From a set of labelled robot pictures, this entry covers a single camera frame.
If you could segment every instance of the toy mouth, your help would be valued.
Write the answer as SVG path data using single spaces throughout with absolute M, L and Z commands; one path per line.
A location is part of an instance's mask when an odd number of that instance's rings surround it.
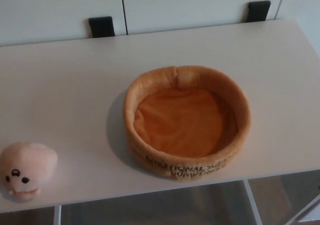
M 8 193 L 16 198 L 19 199 L 32 199 L 36 195 L 40 193 L 41 189 L 37 188 L 31 191 L 14 191 L 14 190 L 9 190 Z

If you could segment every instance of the white table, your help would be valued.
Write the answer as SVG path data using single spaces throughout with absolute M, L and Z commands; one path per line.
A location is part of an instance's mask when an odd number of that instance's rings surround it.
M 236 160 L 192 182 L 146 172 L 126 147 L 124 91 L 168 65 L 223 71 L 252 110 Z M 294 20 L 0 47 L 0 148 L 29 140 L 59 156 L 40 196 L 3 193 L 0 212 L 320 169 L 319 88 L 320 60 Z

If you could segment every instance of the white cabinet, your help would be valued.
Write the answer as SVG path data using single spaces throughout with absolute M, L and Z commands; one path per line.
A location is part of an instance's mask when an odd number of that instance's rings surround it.
M 125 34 L 122 0 L 0 0 L 0 46 L 86 38 L 86 19 L 100 16 Z
M 129 34 L 239 23 L 248 2 L 263 0 L 124 0 Z M 274 19 L 280 0 L 270 0 Z
M 320 0 L 283 0 L 277 19 L 295 18 L 320 55 Z

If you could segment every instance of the stuffed toy face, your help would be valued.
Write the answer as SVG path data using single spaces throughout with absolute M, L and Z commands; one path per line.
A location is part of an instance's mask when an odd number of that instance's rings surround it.
M 57 162 L 56 152 L 46 145 L 16 142 L 0 155 L 0 179 L 12 196 L 31 199 L 50 180 Z

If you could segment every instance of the plush pet bed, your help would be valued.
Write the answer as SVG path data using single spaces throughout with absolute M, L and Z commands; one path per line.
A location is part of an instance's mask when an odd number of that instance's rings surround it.
M 123 118 L 134 156 L 148 169 L 178 180 L 197 179 L 227 165 L 251 125 L 238 85 L 203 66 L 142 74 L 128 88 Z

